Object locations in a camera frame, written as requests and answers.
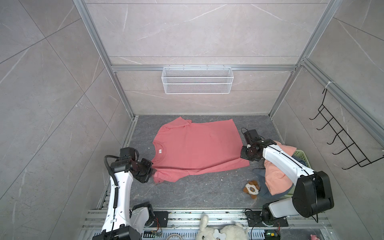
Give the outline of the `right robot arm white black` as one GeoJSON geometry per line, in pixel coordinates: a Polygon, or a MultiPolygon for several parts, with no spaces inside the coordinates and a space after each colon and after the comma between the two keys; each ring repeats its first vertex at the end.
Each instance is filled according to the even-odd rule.
{"type": "Polygon", "coordinates": [[[318,214],[334,207],[330,178],[325,172],[316,172],[296,161],[275,141],[262,138],[256,130],[246,130],[243,135],[247,144],[242,147],[242,159],[269,161],[295,186],[292,197],[263,205],[260,221],[264,225],[272,226],[277,219],[296,215],[313,218],[318,223],[318,214]]]}

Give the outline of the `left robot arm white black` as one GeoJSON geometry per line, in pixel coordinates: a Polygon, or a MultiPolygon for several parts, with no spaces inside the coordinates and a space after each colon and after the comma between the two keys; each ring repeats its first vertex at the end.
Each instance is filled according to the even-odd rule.
{"type": "Polygon", "coordinates": [[[104,164],[110,175],[111,195],[108,212],[100,234],[94,240],[141,240],[144,227],[149,227],[155,214],[148,202],[130,209],[130,193],[134,180],[146,183],[153,175],[153,163],[138,160],[137,149],[127,147],[119,156],[106,155],[104,164]]]}

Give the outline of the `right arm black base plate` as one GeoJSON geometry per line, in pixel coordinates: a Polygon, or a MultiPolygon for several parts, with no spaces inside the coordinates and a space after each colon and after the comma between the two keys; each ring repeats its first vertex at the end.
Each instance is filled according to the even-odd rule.
{"type": "Polygon", "coordinates": [[[288,227],[286,217],[274,218],[268,217],[263,211],[253,211],[246,209],[244,211],[249,227],[288,227]]]}

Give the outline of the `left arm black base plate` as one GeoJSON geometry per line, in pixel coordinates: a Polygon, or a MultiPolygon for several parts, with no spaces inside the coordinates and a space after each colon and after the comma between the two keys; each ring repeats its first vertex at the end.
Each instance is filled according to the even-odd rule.
{"type": "Polygon", "coordinates": [[[168,226],[169,212],[167,211],[155,211],[150,213],[149,220],[145,223],[145,227],[148,228],[165,228],[168,226]]]}

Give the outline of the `dark pink t-shirt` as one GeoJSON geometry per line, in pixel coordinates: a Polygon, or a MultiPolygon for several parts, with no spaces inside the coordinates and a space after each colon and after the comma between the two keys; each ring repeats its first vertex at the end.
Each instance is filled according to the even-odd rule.
{"type": "Polygon", "coordinates": [[[179,117],[159,129],[153,145],[157,184],[250,165],[241,158],[243,143],[232,119],[194,123],[179,117]]]}

